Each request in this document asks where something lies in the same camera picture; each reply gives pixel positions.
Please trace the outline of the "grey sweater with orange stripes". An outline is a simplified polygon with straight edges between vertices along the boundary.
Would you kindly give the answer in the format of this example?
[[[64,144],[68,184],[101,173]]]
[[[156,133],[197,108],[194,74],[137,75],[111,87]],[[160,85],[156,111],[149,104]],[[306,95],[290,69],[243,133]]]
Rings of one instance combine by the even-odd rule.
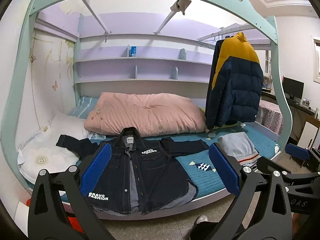
[[[245,132],[222,135],[218,137],[217,143],[221,151],[234,157],[242,166],[253,167],[260,158],[259,152]]]

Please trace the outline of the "white pillow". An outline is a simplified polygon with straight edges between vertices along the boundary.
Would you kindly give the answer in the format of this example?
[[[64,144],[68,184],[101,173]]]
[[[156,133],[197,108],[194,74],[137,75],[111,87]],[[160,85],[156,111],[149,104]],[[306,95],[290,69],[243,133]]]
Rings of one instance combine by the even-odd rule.
[[[63,147],[56,146],[61,135],[78,140],[88,137],[85,120],[56,111],[50,122],[18,148],[17,166],[21,175],[35,184],[40,170],[63,172],[75,165],[79,157]]]

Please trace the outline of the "black computer monitor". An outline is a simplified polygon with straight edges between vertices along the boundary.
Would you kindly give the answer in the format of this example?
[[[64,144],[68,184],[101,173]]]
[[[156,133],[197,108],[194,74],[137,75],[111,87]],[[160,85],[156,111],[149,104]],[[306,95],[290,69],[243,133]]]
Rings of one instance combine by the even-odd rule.
[[[304,83],[283,77],[282,85],[284,93],[289,96],[289,99],[300,103],[303,98]]]

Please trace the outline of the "pink duvet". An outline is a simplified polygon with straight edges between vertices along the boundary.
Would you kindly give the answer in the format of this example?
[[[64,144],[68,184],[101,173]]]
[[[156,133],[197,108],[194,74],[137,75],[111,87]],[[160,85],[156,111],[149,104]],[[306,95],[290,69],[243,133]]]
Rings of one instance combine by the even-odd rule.
[[[141,137],[201,133],[204,113],[190,98],[176,94],[123,94],[103,92],[90,111],[85,129],[102,135],[119,135],[134,127]]]

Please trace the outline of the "navy and yellow puffer jacket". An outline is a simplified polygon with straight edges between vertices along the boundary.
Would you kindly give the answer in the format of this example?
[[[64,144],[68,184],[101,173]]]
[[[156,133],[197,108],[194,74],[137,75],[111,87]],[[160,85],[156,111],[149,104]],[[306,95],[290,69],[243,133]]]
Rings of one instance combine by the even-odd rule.
[[[259,58],[244,33],[218,40],[206,98],[206,127],[254,122],[263,81]]]

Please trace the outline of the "blue box on shelf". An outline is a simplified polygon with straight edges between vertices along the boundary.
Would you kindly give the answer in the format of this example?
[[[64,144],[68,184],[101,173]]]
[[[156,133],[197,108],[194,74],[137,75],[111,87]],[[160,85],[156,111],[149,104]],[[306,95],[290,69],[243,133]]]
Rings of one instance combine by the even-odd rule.
[[[137,55],[137,47],[131,46],[130,47],[130,57],[136,57],[136,55]]]

